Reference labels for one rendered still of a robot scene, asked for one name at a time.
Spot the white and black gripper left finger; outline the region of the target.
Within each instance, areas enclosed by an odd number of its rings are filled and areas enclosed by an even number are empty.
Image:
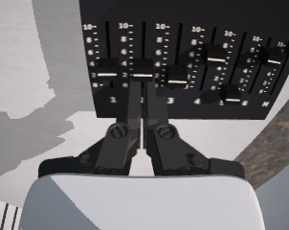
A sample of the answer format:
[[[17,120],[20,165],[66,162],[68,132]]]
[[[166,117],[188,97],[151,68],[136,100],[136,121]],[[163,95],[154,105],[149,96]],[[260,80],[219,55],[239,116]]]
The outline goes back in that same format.
[[[116,123],[105,137],[77,157],[42,161],[38,178],[51,173],[129,175],[132,158],[141,149],[141,112],[142,82],[130,77],[129,95],[119,96]]]

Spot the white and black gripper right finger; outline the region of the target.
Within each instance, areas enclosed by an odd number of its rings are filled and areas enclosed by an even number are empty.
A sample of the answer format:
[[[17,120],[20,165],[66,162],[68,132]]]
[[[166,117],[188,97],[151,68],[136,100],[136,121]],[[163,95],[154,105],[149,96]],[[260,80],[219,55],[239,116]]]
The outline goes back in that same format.
[[[207,158],[180,138],[168,122],[166,96],[156,96],[155,77],[144,81],[143,150],[151,158],[154,176],[228,174],[245,179],[239,162]]]

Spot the black lighting desk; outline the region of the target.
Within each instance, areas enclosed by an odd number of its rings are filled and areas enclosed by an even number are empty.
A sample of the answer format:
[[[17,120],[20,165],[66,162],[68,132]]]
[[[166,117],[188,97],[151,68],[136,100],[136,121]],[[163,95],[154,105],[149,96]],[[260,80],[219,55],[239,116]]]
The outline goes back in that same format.
[[[289,0],[78,1],[97,118],[155,77],[169,119],[265,120],[288,78]]]

